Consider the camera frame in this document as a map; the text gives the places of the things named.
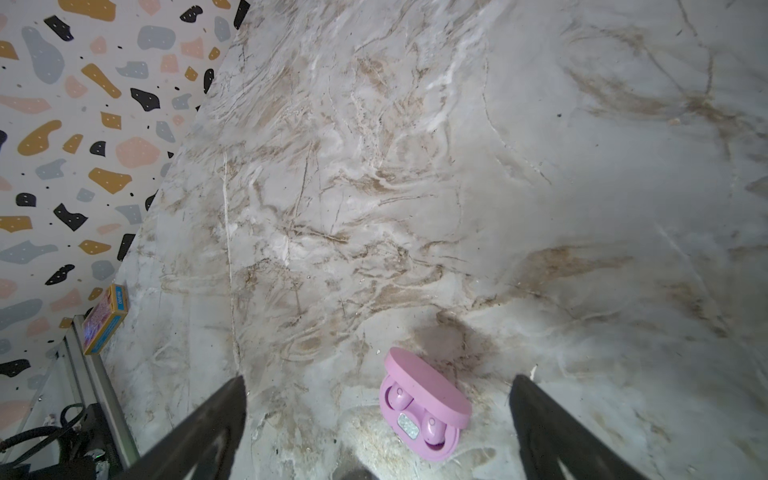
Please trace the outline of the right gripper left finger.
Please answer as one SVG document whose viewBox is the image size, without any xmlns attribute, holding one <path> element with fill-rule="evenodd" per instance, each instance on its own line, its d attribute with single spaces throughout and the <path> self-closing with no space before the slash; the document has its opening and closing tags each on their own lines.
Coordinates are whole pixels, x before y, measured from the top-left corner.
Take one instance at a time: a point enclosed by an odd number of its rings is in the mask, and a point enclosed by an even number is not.
<svg viewBox="0 0 768 480">
<path fill-rule="evenodd" d="M 228 479 L 247 416 L 244 378 L 226 382 L 119 479 Z"/>
</svg>

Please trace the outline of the pink earbud charging case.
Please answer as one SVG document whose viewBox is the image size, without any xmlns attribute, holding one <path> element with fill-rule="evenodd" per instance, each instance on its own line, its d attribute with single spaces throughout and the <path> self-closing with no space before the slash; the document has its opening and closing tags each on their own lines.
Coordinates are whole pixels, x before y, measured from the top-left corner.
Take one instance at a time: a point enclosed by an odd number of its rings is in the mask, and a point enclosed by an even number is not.
<svg viewBox="0 0 768 480">
<path fill-rule="evenodd" d="M 457 448 L 460 434 L 467 429 L 472 405 L 460 390 L 441 373 L 416 354 L 399 347 L 388 351 L 384 366 L 386 376 L 379 392 L 380 411 L 395 434 L 415 454 L 424 460 L 447 460 Z M 389 387 L 400 385 L 414 398 L 403 411 L 394 411 L 386 403 Z M 431 414 L 447 425 L 445 443 L 440 450 L 423 442 L 421 422 Z"/>
</svg>

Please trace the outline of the pink earbud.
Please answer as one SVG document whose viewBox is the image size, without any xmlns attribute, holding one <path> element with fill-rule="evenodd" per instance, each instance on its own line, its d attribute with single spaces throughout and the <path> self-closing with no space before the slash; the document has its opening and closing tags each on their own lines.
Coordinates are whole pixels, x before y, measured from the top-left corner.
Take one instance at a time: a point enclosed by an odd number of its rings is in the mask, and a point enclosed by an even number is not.
<svg viewBox="0 0 768 480">
<path fill-rule="evenodd" d="M 388 388 L 385 400 L 392 410 L 403 411 L 413 402 L 414 398 L 400 385 L 394 384 Z"/>
<path fill-rule="evenodd" d="M 447 425 L 431 414 L 426 414 L 421 422 L 423 442 L 430 448 L 440 450 L 445 443 Z"/>
</svg>

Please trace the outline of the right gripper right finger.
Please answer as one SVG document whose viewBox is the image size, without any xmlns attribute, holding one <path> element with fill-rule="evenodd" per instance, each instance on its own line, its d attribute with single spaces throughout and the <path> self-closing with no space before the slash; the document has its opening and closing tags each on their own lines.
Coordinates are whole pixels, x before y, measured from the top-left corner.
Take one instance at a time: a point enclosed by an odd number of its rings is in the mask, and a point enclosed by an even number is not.
<svg viewBox="0 0 768 480">
<path fill-rule="evenodd" d="M 510 412 L 528 479 L 642 479 L 529 377 L 514 378 Z"/>
</svg>

